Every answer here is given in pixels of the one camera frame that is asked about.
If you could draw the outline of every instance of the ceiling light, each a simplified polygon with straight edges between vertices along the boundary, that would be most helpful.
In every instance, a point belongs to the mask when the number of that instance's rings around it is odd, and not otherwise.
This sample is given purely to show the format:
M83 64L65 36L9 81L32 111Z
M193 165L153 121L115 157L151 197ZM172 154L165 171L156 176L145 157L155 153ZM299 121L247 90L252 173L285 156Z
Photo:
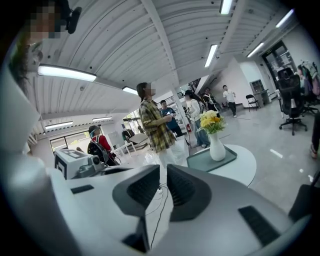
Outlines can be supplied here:
M100 118L94 118L92 119L92 121L100 121L100 120L107 120L107 119L111 119L112 117L108 116L108 117L100 117Z
M211 45L208 59L206 60L206 63L205 63L205 65L204 65L205 68L207 68L207 67L210 66L210 63L211 63L212 59L214 58L214 55L215 55L215 52L216 52L217 47L218 47L217 44Z
M263 45L264 45L264 43L261 42L247 57L250 58L250 57L251 57L252 55L254 55L254 54L256 53L256 51L258 51L259 48L260 48L261 46L263 46Z
M138 95L138 92L137 92L135 89L132 89L132 88L127 87L127 86L123 87L123 88L122 88L122 91L125 91L125 92L127 92L127 93L131 93L131 94Z
M229 14L231 4L232 4L232 0L222 0L219 12L221 14Z
M294 13L295 9L291 9L279 22L275 25L276 28L279 28L285 21Z
M66 68L55 65L40 64L38 67L38 75L40 76L53 76L62 78L80 79L89 82L93 82L97 76L95 74L78 71L72 68Z
M61 127L61 126L69 126L72 125L74 122L70 121L70 122L61 122L61 123L57 123L57 124L52 124L52 125L47 125L45 128L51 129L51 128L57 128L57 127Z

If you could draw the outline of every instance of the white vase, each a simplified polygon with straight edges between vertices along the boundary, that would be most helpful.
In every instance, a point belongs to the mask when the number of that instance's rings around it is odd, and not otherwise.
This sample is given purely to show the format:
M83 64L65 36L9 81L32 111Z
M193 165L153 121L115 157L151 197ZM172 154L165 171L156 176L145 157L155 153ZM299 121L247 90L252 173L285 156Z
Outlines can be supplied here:
M226 157L226 149L218 138L218 133L208 134L210 138L210 156L215 161L221 161Z

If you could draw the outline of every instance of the red fire extinguisher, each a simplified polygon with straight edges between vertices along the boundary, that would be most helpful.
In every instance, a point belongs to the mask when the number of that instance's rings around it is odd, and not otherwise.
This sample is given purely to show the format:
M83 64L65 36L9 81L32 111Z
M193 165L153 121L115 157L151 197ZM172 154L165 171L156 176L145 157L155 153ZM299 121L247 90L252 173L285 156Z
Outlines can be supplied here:
M191 133L191 128L189 123L186 124L186 130L188 131L188 133Z

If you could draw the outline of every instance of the red jacket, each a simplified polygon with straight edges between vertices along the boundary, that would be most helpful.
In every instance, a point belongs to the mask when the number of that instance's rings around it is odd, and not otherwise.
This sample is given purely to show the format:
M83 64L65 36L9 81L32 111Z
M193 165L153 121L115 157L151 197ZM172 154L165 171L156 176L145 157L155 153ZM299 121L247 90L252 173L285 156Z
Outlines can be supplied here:
M99 135L99 141L96 141L97 136L94 136L91 140L93 142L99 143L102 147L104 147L106 150L111 150L111 147L109 145L109 143L107 142L107 139L105 136L103 135Z

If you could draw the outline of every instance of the yellow plaid shirt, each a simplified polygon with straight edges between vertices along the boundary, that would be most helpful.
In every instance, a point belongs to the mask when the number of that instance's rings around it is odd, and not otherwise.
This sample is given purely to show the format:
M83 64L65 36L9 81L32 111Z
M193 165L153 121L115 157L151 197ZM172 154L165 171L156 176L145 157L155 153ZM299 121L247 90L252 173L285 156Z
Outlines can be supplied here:
M143 129L150 139L150 146L156 152L168 149L175 143L175 136L165 123L157 125L157 120L162 118L157 104L153 100L143 100L139 107Z

